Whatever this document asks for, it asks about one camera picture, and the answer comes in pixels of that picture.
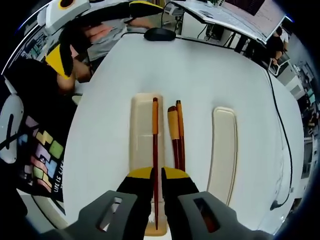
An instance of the beige tray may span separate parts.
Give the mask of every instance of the beige tray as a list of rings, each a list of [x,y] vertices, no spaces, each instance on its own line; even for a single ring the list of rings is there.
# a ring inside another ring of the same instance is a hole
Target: beige tray
[[[153,132],[152,105],[153,98],[158,98],[158,183],[159,183],[159,214],[158,230],[155,224],[149,222],[145,231],[146,236],[162,236],[167,232],[167,219],[161,188],[161,168],[165,166],[165,138],[164,138],[164,108],[163,97],[156,93],[138,93],[131,101],[130,116],[130,171],[150,167],[153,165]]]
[[[212,113],[213,148],[207,191],[229,205],[237,166],[237,121],[232,109],[217,107]]]

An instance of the table surface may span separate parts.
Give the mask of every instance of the table surface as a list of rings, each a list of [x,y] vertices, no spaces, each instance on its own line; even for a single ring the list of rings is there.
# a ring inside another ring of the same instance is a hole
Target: table surface
[[[292,187],[297,188],[304,158],[300,111],[294,97],[271,78],[292,152]],[[126,34],[112,48],[76,110],[63,169],[69,224],[84,206],[117,190],[129,173],[130,109],[137,93],[161,94],[164,110],[181,100],[186,172],[199,191],[206,191],[210,174],[212,112],[233,109],[238,154],[229,206],[250,229],[272,232],[281,225],[295,192],[283,207],[269,211],[276,197],[279,203],[286,198],[290,161],[266,71],[230,49],[183,39],[150,42],[142,34]],[[164,123],[165,162],[173,167],[168,121]],[[170,232],[162,238],[171,239]]]
[[[222,6],[215,6],[211,2],[204,3],[191,0],[172,2],[193,12],[207,24],[218,24],[224,26],[251,39],[259,39],[263,42],[266,40],[264,35],[256,27],[245,19],[235,17],[234,13]]]

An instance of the black mouse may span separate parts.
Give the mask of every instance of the black mouse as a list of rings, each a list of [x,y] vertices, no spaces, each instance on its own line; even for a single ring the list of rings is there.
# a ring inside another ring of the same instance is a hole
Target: black mouse
[[[144,38],[148,41],[172,41],[176,38],[176,33],[165,28],[154,27],[144,33]]]

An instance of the wooden chopstick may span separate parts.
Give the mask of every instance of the wooden chopstick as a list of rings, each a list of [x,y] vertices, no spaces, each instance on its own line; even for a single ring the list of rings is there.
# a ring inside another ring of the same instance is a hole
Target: wooden chopstick
[[[178,123],[178,111],[175,106],[171,106],[168,109],[168,123],[169,123],[169,131],[170,137],[172,140],[172,148],[173,148],[173,156],[174,156],[174,168],[179,168],[179,146],[178,141],[179,137],[179,123]]]
[[[153,170],[154,170],[154,213],[155,213],[155,229],[158,230],[159,215],[159,187],[158,187],[158,99],[153,98],[152,103],[152,134],[153,134]]]
[[[184,130],[184,118],[182,114],[181,101],[177,100],[175,105],[178,112],[178,125],[179,125],[179,141],[178,141],[179,169],[185,172],[186,171],[185,130]]]

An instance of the desk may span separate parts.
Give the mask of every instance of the desk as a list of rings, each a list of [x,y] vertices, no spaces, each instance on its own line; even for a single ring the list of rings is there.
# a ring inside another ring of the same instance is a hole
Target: desk
[[[295,188],[304,158],[300,111],[294,97],[271,78],[291,146]],[[280,217],[291,208],[294,193],[283,207],[269,211],[282,173],[283,151],[265,70],[230,49],[183,39],[150,42],[142,34],[126,34],[112,48],[93,75],[74,115],[63,168],[69,224],[77,220],[84,206],[108,190],[115,191],[128,174],[131,99],[137,93],[161,94],[165,110],[181,100],[186,171],[199,191],[208,186],[213,109],[232,108],[237,117],[238,156],[230,207],[236,210],[239,222],[250,229],[260,228],[268,213],[274,227],[279,226]],[[165,162],[173,167],[166,118],[164,133]],[[282,181],[279,202],[288,192],[290,167],[288,159],[284,162],[286,181]],[[282,215],[275,219],[274,214]],[[170,232],[162,239],[171,239]]]
[[[182,8],[202,24],[218,24],[232,32],[239,33],[241,38],[235,51],[240,53],[248,38],[266,43],[264,35],[246,20],[239,20],[234,13],[226,8],[214,6],[211,2],[199,1],[171,1],[172,4]]]

